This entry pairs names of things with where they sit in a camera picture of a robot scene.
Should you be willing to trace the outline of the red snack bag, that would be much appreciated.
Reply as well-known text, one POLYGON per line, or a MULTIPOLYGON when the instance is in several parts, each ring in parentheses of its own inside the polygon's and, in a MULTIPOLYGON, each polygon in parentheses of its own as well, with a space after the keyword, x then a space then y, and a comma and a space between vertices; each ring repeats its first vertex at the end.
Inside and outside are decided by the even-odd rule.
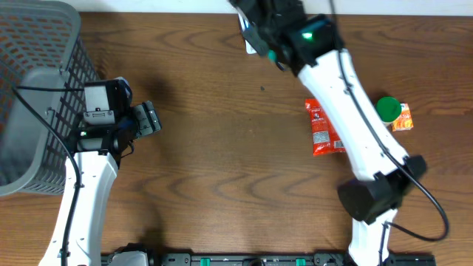
POLYGON ((315 99, 306 99, 305 108, 310 116, 313 136, 313 156, 345 152, 344 144, 330 122, 321 104, 315 99))

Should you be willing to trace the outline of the green lid jar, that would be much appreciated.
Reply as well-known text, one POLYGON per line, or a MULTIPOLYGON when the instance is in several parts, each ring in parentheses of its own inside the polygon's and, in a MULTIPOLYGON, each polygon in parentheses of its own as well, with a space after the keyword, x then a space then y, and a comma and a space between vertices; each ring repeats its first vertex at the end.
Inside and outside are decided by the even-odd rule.
POLYGON ((375 105, 375 109, 385 126, 393 123, 402 112, 401 103, 390 96, 380 98, 375 105))

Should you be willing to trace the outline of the small orange carton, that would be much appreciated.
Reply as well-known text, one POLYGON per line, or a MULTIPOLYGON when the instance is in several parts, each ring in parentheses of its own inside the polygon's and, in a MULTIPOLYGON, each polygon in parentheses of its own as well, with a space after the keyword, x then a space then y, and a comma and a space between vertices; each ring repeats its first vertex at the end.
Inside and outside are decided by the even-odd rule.
POLYGON ((400 115, 392 122, 392 131, 408 131, 413 127, 414 126, 409 105, 407 103, 402 103, 400 115))

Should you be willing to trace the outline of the green 3M wipes pack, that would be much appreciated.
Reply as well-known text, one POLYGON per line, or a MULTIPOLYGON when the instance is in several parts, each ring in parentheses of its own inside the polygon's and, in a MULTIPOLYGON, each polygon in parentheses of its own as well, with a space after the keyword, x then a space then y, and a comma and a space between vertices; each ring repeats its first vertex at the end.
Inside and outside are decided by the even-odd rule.
POLYGON ((275 64, 278 62, 277 54, 273 50, 268 51, 267 57, 271 62, 275 64))

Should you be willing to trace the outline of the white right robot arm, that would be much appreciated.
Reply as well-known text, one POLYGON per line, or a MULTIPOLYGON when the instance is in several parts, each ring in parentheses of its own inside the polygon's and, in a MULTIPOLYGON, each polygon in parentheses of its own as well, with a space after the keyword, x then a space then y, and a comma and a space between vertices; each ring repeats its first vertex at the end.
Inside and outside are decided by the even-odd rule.
POLYGON ((354 178, 338 187, 352 217, 349 265, 433 265, 431 256, 389 252, 389 233, 404 197, 420 184, 426 162, 388 132, 353 68, 336 21, 309 16, 300 1, 233 0, 248 23, 244 39, 289 69, 321 104, 341 138, 354 178))

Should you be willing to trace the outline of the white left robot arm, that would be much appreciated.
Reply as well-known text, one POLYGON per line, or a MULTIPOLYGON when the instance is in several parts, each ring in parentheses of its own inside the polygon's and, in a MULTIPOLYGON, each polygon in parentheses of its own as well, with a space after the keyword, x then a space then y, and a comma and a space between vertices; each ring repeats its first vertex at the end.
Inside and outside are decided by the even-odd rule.
POLYGON ((151 102, 87 101, 66 140, 66 182, 58 219, 41 265, 100 265, 106 205, 124 151, 161 129, 151 102))

